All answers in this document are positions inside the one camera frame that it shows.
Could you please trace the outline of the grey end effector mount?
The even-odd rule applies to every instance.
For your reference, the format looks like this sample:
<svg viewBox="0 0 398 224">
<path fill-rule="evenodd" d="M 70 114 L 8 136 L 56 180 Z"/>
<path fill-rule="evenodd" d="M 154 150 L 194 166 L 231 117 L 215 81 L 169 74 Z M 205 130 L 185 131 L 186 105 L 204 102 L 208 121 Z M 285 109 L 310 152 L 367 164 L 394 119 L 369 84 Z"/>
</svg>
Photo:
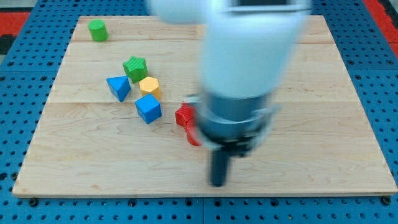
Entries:
<svg viewBox="0 0 398 224">
<path fill-rule="evenodd" d="M 269 98 L 265 94 L 233 99 L 203 91 L 188 95 L 187 103 L 195 109 L 196 131 L 204 146 L 246 157 L 267 139 L 279 112 Z"/>
</svg>

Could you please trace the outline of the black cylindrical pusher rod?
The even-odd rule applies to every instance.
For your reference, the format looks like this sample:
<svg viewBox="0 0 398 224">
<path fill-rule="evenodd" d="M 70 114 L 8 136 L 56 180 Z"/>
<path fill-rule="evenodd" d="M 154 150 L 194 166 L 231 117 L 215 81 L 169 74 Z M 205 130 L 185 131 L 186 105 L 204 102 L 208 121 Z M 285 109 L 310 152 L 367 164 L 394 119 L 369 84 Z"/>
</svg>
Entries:
<svg viewBox="0 0 398 224">
<path fill-rule="evenodd" d="M 222 147 L 211 153 L 210 182 L 215 187 L 225 184 L 228 175 L 230 153 Z"/>
</svg>

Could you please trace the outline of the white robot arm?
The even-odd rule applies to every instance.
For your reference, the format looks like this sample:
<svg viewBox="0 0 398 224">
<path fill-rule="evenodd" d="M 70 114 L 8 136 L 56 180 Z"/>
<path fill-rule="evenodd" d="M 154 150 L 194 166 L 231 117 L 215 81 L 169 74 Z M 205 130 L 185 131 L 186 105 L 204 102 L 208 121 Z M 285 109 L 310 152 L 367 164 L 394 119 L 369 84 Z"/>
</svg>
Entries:
<svg viewBox="0 0 398 224">
<path fill-rule="evenodd" d="M 200 91 L 187 98 L 199 138 L 211 151 L 210 182 L 224 184 L 229 159 L 244 157 L 271 130 L 270 103 L 307 16 L 310 1 L 148 1 L 161 21 L 203 24 Z"/>
</svg>

